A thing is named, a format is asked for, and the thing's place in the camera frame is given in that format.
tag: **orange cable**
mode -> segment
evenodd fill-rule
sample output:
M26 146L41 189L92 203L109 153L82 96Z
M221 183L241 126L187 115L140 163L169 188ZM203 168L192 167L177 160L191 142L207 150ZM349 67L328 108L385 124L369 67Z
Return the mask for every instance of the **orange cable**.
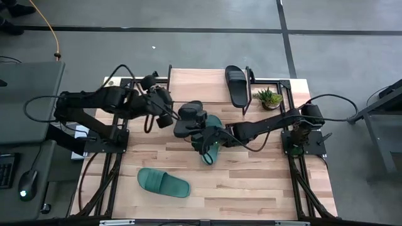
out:
M55 55L58 55L58 56L56 56L56 61L58 61L59 58L60 58L60 51L59 51L59 45L58 45L58 39L57 39L56 33L55 33L55 31L53 31L53 28L52 28L52 26L49 24L48 20L47 20L47 19L45 18L45 16L40 12L40 10L38 9L38 7L36 7L36 5L32 2L32 0L30 0L30 3L31 3L32 6L37 10L37 12L39 13L39 15L43 18L43 20L45 20L45 22L46 22L46 24L48 25L50 31L52 32L53 36L55 37L55 40L56 40L56 48L57 48Z

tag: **black metal frame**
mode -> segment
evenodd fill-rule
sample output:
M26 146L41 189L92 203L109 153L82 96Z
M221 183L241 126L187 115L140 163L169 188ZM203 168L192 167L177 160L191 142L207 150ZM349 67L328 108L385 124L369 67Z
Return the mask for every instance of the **black metal frame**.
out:
M251 84L256 82L256 78L254 77L254 72L248 66L246 67L246 73L247 73L247 98L248 98L248 102L247 102L247 105L242 108L243 115L246 115L246 112L249 109L251 101L253 99L253 96L251 95Z
M386 172L385 173L378 173L375 176L372 176L367 179L368 182L375 182L379 180L394 180L394 181L402 181L402 173L398 171L396 168L395 162L393 160L392 154L393 153L401 153L401 151L396 149L387 149L382 148L380 142L391 142L391 141L380 141L379 136L375 128L372 126L373 124L373 117L375 115L389 115L389 116L396 116L402 115L400 111L400 105L402 103L402 87L392 89L392 92L388 93L388 90L385 90L386 93L380 93L380 98L378 101L374 102L370 106L366 107L365 109L361 110L356 117L349 119L348 123L354 125L358 120L364 119L367 130L369 131L371 141L375 145L376 149L381 154L381 157L384 162L384 167Z
M164 77L157 78L158 83L166 83L167 90L169 90L169 86L170 86L171 69L172 69L172 65L169 65L167 78L164 78ZM136 78L137 82L140 82L141 79L142 78ZM132 78L122 78L119 86L120 87L129 86L130 89L133 89L134 81ZM112 125L113 126L118 125L118 120L119 119L116 116L114 116ZM128 120L127 119L123 120L122 129L126 130L127 126L128 126ZM109 171L113 154L106 153L104 167L102 170L102 176L100 179L101 181L100 181L99 189L96 191L95 195L91 198L90 202L88 202L88 204L84 207L83 210L85 210L85 211L78 213L78 215L88 216L89 213L92 211L92 209L95 207L94 216L100 216L101 211L102 211L104 192L105 192L106 188L109 186L109 184L111 183L109 200L107 202L107 208L106 208L104 215L108 216L108 217L112 217L113 208L114 208L114 199L116 197L117 183L119 181L119 172L120 172L120 165L121 165L121 161L122 161L122 154L123 153L116 154L116 159L115 159L114 165L113 165L112 169Z
M170 72L171 72L171 65L169 65L168 77L161 77L158 80L158 83L167 83L167 87L169 87L170 82ZM283 89L288 97L288 103L290 108L295 108L293 102L293 95L291 93L291 85L289 80L256 80L254 75L252 74L252 70L250 68L246 68L247 74L249 76L249 93L251 93L251 84L263 84L263 85L275 85L278 93L283 95ZM133 81L130 78L121 79L120 86L129 86L132 88L134 87ZM245 109L247 111L249 107L250 101ZM280 111L281 114L286 112L285 109L285 102L282 101L280 104ZM117 125L118 119L117 117L113 118L113 125ZM127 128L128 121L124 121L123 128ZM110 163L111 163L112 154L107 153L104 168L102 170L102 178L99 189L96 191L95 195L91 198L90 202L85 206L83 211L81 211L77 215L72 215L68 218L58 218L58 219L49 219L49 220L39 220L39 221L30 221L30 222L18 222L18 223L8 223L8 225L76 225L79 222L80 225L99 225L100 220L112 220L112 212L114 207L114 199L116 197L116 188L119 178L119 170L122 161L122 154L116 154L116 160L112 169L109 171ZM305 164L305 158L301 155L298 160L300 164L300 171L297 169L294 157L288 154L288 161L290 166L290 175L291 175L291 183L293 187L293 193L295 197L295 207L296 207L296 214L297 214L297 221L275 221L275 220L186 220L186 219L129 219L126 220L129 224L134 223L143 223L143 224L156 224L156 223L197 223L200 226L211 226L211 225L233 225L233 226L243 226L243 225L286 225L286 223L290 223L290 225L368 225L368 226L377 226L377 225L384 225L384 224L377 224L377 223L366 223L366 222L354 222L348 220L342 220L340 218L336 218L332 216L330 213L326 211L326 209L321 205L318 198L314 195L313 191L310 189L308 183L308 175L307 175L307 167ZM101 214L102 210L102 203L104 199L104 192L108 185L111 184L111 190L109 194L109 200L107 202L107 208L105 214ZM302 202L300 198L300 191L298 187L298 183L304 189L307 195L307 204L308 204L308 216L306 216L302 209ZM89 216L92 209L95 207L94 216ZM315 209L317 209L318 213L323 218L315 217Z

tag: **concrete floor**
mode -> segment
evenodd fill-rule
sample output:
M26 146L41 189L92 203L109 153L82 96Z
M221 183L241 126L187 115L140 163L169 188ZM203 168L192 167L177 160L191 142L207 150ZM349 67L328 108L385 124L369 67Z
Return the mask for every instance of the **concrete floor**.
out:
M281 28L275 0L35 2L51 24L60 26ZM288 29L402 30L399 0L282 3ZM13 21L44 25L37 14ZM59 31L57 35L62 60L67 65L60 90L94 90L120 63L127 64L138 75L153 70L166 75L169 64L177 68L224 68L235 64L250 66L257 77L290 77L281 34ZM290 35L289 40L297 77L308 80L312 96L344 95L362 109L371 93L402 78L402 36ZM54 51L54 39L48 31L27 31L20 37L0 36L0 55L23 62L51 61ZM326 117L347 117L353 110L348 103L335 99L320 99L316 103ZM401 224L402 185L366 182L367 177L382 170L366 125L328 122L322 131L334 134L326 141L326 147L339 216Z

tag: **green slide sandal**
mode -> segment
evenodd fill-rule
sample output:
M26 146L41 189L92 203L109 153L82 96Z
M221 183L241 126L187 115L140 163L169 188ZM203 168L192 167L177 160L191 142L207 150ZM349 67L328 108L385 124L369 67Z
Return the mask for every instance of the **green slide sandal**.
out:
M152 168L142 168L138 171L137 180L139 185L147 191L160 195L185 198L190 194L190 185L167 172Z
M205 122L205 126L218 126L222 127L222 122L220 119L214 115L208 115L207 121ZM208 154L205 154L201 156L202 161L207 164L207 165L212 165L217 161L218 158L218 151L220 148L220 144L215 143L209 147L209 151L207 152Z

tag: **wooden tabletop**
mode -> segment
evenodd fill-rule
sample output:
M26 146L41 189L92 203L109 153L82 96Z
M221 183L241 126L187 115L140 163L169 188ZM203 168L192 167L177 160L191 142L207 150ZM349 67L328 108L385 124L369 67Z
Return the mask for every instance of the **wooden tabletop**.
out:
M118 85L120 79L113 78L114 85ZM290 82L297 107L310 98L307 81L291 79ZM251 90L255 93L266 87L251 85ZM253 100L243 116L242 110L230 102L223 70L172 69L170 92L175 110L190 100L201 100L204 110L225 124L258 121L280 113L279 110L263 111L259 102ZM112 115L102 110L97 111L96 118L105 124L112 122ZM143 117L129 121L129 147L122 160L113 218L296 219L288 159L283 154L280 130L269 135L267 145L258 153L243 147L221 148L217 162L207 166L190 143L173 135L174 126L159 129L155 125L149 134L144 133L143 126ZM261 135L248 146L258 148L264 138L265 135ZM104 157L99 154L89 166L82 188L83 204L99 186ZM306 156L306 164L312 190L327 210L336 215L325 164L316 156ZM136 177L142 167L164 170L188 181L190 196L174 198L142 189ZM305 195L303 192L301 195L307 213ZM77 195L75 197L72 214L78 212Z

